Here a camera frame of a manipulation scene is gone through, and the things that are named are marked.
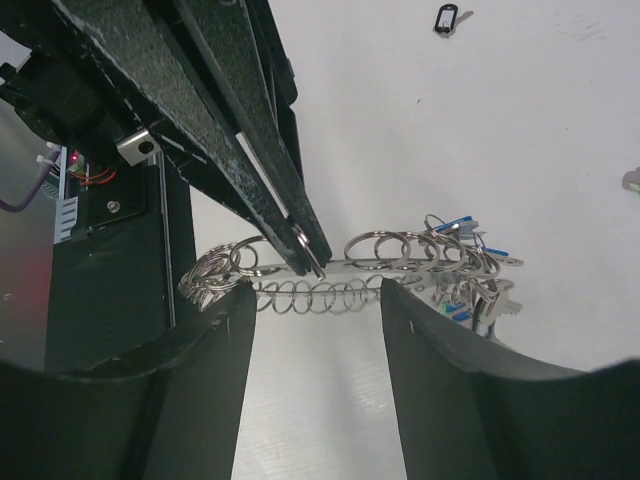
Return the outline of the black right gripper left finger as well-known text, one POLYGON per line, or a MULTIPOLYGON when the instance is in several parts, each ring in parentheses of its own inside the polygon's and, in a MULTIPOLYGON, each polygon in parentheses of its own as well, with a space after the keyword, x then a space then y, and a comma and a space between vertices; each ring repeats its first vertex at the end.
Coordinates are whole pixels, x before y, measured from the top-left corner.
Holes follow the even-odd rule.
POLYGON ((242 283, 85 371, 1 366, 5 479, 228 479, 256 325, 242 283))

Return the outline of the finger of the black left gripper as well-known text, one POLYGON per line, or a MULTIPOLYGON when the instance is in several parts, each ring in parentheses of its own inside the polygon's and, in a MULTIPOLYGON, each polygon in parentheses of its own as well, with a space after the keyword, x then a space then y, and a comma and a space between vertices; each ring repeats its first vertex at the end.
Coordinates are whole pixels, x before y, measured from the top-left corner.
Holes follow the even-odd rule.
POLYGON ((291 265, 324 265, 331 249, 306 194, 291 109, 297 89, 265 1, 178 1, 195 57, 212 75, 261 169, 262 232, 291 265))
MULTIPOLYGON (((92 85, 106 88, 168 149, 184 180, 271 243, 257 217, 275 217, 261 196, 261 169, 244 135, 233 131, 212 75, 196 59, 176 2, 54 1, 50 7, 72 34, 68 52, 92 85)), ((306 271, 286 263, 297 274, 306 271)))

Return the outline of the metal disc with key rings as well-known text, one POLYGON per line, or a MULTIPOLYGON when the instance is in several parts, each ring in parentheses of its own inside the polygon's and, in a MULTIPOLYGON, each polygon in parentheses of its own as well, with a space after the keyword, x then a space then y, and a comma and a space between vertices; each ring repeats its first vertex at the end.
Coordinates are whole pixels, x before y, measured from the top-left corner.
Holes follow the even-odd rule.
POLYGON ((389 279, 422 296, 443 315, 446 305, 466 305, 473 314, 466 321, 488 317, 513 286, 504 278, 504 269, 519 268, 524 262, 509 252, 506 261, 484 253, 482 248, 489 246, 479 227, 473 236, 436 233, 435 228, 444 223, 428 215, 419 231, 362 233, 347 242, 342 257, 329 261, 320 274, 305 276, 282 260, 263 262, 260 256, 267 239, 249 237, 202 255, 181 278, 179 291, 204 310, 234 287, 249 284, 259 311, 339 315, 379 302, 382 283, 389 279))

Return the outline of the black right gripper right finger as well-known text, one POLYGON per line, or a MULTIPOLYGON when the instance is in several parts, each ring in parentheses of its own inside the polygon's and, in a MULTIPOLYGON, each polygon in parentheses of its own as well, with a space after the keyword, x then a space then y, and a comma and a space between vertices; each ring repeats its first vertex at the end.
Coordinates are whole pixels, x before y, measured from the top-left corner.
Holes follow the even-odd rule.
POLYGON ((410 479, 635 479, 639 363, 539 361, 437 313, 397 282, 381 318, 410 479))

